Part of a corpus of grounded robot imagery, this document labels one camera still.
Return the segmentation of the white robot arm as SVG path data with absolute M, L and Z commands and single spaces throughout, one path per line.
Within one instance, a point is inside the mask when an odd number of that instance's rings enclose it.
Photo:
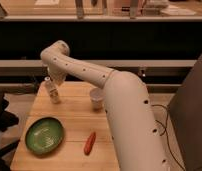
M 40 57 L 54 82 L 70 74 L 103 90 L 120 171 L 170 171 L 145 83 L 135 74 L 71 58 L 59 40 Z

